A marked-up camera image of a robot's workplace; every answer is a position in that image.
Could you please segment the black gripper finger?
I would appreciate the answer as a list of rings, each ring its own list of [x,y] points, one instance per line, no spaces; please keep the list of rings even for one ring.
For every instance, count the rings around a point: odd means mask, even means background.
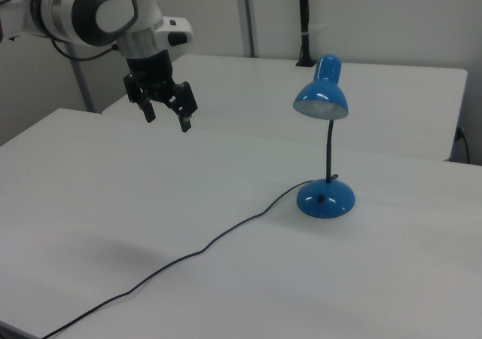
[[[131,74],[124,77],[124,86],[129,101],[133,104],[137,104],[139,109],[143,112],[145,120],[148,123],[151,123],[156,118],[156,115],[148,91],[141,87]]]
[[[172,86],[172,92],[166,101],[166,106],[177,114],[182,132],[189,131],[192,114],[198,106],[188,82],[185,81]]]

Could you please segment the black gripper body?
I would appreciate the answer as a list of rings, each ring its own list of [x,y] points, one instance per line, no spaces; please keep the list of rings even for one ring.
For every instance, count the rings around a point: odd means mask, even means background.
[[[146,58],[127,59],[130,73],[125,76],[129,101],[143,104],[148,99],[168,102],[174,95],[172,62],[167,49]]]

